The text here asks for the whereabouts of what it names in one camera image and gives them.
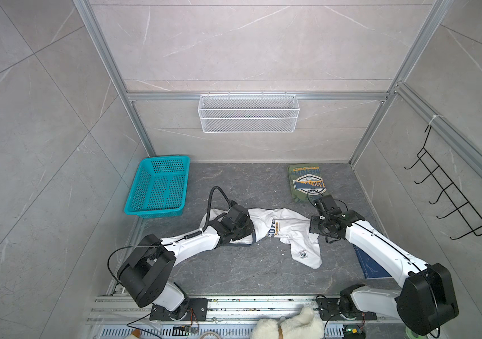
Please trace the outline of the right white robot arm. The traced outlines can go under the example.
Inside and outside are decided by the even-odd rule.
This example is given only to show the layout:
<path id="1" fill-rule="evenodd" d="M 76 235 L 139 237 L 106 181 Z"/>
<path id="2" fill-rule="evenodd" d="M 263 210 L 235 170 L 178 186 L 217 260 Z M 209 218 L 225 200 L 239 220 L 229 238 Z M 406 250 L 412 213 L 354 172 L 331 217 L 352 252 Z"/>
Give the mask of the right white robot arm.
<path id="1" fill-rule="evenodd" d="M 460 311 L 449 270 L 428 264 L 393 243 L 355 210 L 341 210 L 331 195 L 311 190 L 308 202 L 317 209 L 310 226 L 326 242 L 346 240 L 362 250 L 396 281 L 399 290 L 354 284 L 341 291 L 338 311 L 344 319 L 363 313 L 400 319 L 411 332 L 425 336 L 455 319 Z"/>

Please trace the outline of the white tank top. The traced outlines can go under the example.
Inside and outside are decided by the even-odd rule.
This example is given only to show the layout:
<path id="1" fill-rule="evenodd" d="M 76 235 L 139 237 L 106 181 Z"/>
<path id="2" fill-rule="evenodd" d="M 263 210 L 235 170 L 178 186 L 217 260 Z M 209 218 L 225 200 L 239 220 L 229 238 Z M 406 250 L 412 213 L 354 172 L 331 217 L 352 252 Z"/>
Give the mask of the white tank top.
<path id="1" fill-rule="evenodd" d="M 321 266 L 319 236 L 309 232 L 310 219 L 286 208 L 274 210 L 250 208 L 247 210 L 256 230 L 256 243 L 266 237 L 278 238 L 282 243 L 290 245 L 291 257 L 295 261 L 313 269 Z M 210 216 L 214 219 L 221 213 L 225 212 L 212 209 Z M 194 252 L 198 254 L 203 251 L 211 251 L 221 246 L 218 245 L 218 240 L 218 233 L 208 226 L 205 233 L 199 238 Z M 251 245 L 226 246 L 249 247 Z"/>

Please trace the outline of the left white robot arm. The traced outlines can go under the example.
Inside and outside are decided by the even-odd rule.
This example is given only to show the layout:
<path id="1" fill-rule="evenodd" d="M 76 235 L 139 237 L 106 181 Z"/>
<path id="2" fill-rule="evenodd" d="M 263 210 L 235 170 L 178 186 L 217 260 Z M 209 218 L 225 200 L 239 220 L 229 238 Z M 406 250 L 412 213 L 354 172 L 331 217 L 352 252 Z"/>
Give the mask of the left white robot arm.
<path id="1" fill-rule="evenodd" d="M 189 310 L 189 296 L 170 274 L 175 265 L 205 251 L 232 245 L 240 240 L 256 242 L 256 230 L 249 211 L 232 203 L 230 209 L 211 219 L 208 210 L 204 226 L 177 237 L 159 239 L 150 234 L 132 247 L 133 251 L 112 276 L 126 289 L 140 308 L 153 305 L 177 320 Z"/>

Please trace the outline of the green tank top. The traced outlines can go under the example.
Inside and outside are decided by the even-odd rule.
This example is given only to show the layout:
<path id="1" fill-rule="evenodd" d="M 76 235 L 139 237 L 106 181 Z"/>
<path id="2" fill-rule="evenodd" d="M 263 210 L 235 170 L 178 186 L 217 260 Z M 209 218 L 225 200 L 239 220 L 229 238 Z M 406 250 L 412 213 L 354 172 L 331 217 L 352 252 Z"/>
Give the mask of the green tank top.
<path id="1" fill-rule="evenodd" d="M 319 164 L 290 165 L 287 168 L 290 192 L 295 203 L 308 202 L 309 197 L 329 195 Z"/>

